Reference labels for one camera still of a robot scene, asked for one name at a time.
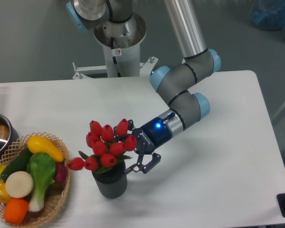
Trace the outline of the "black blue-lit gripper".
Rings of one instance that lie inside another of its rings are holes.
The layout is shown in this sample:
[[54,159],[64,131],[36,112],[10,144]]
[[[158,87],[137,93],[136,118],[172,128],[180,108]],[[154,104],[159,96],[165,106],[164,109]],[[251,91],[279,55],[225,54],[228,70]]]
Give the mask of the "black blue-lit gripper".
[[[123,138],[127,135],[128,131],[132,131],[133,128],[133,120],[122,119],[114,128],[114,135]],[[168,142],[172,138],[172,132],[165,123],[165,119],[156,117],[140,128],[135,128],[132,131],[132,135],[137,139],[135,153],[139,154],[143,145],[145,145],[144,154],[151,154],[153,152],[152,160],[144,165],[142,163],[144,155],[138,155],[137,162],[126,168],[124,173],[129,174],[132,171],[135,173],[142,171],[144,174],[147,174],[162,158],[159,154],[155,153],[154,150]]]

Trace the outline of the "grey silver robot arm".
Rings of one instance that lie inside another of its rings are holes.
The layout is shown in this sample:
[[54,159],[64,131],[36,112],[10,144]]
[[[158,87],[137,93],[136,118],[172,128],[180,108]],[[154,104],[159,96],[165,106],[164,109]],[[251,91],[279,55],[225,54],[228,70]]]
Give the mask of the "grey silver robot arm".
[[[189,89],[221,66],[219,55],[206,47],[194,7],[189,0],[167,0],[173,29],[183,63],[175,68],[162,66],[150,70],[150,83],[168,110],[140,128],[122,120],[116,127],[100,127],[91,122],[86,140],[94,154],[81,154],[85,167],[95,173],[107,173],[127,159],[125,153],[138,154],[137,162],[125,173],[147,173],[161,159],[155,150],[207,116],[210,106],[202,94]],[[108,77],[140,76],[146,66],[140,64],[140,44],[146,34],[144,20],[133,12],[130,0],[71,0],[66,9],[77,28],[92,29],[102,45]]]

